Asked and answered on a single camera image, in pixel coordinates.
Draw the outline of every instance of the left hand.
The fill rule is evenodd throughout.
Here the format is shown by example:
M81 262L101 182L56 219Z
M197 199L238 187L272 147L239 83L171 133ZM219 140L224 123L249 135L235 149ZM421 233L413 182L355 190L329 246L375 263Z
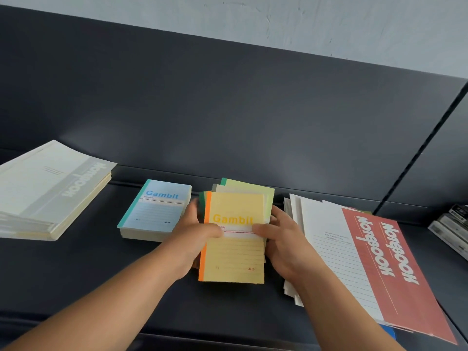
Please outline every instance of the left hand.
M203 249L208 238L223 236L223 231L218 225L199 223L196 217L197 202L198 199L195 199L188 204L170 236L155 250L155 253L162 254L164 259L169 261L177 279L190 271L193 260Z

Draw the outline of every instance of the forearm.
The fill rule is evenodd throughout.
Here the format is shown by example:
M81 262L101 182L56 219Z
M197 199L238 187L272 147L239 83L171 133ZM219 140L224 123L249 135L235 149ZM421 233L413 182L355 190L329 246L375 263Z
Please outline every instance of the forearm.
M5 350L125 350L175 280L165 259L145 255Z
M327 266L302 272L293 284L323 350L403 350Z

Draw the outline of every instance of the white wall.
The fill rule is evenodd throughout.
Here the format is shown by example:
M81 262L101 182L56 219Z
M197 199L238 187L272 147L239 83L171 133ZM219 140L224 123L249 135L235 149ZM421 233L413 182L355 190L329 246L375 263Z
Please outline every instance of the white wall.
M468 78L468 0L0 0Z

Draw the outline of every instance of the stack of notebooks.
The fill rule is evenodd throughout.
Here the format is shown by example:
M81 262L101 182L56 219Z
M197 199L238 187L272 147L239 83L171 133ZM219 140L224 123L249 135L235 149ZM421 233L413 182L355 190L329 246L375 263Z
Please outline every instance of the stack of notebooks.
M397 222L292 194L284 206L328 267L379 324L457 343ZM301 304L288 282L284 293Z
M468 260L468 205L454 205L428 229Z
M274 194L273 188L225 178L201 192L204 222L218 224L224 236L203 248L199 281L264 283L265 240L252 233L252 224L270 221Z
M115 165L55 140L0 165L0 237L57 240Z
M123 238L162 242L190 202L192 187L147 180L117 228Z

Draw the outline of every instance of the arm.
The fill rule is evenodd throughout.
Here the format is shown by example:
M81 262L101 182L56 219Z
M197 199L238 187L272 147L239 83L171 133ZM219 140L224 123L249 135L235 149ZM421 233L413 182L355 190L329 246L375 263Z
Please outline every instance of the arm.
M401 351L403 348L364 310L309 244L299 226L278 207L270 224L255 224L270 239L266 255L291 282L307 310L323 350Z
M154 251L7 346L16 350L126 350L177 279L190 270L215 224L199 224L192 201Z

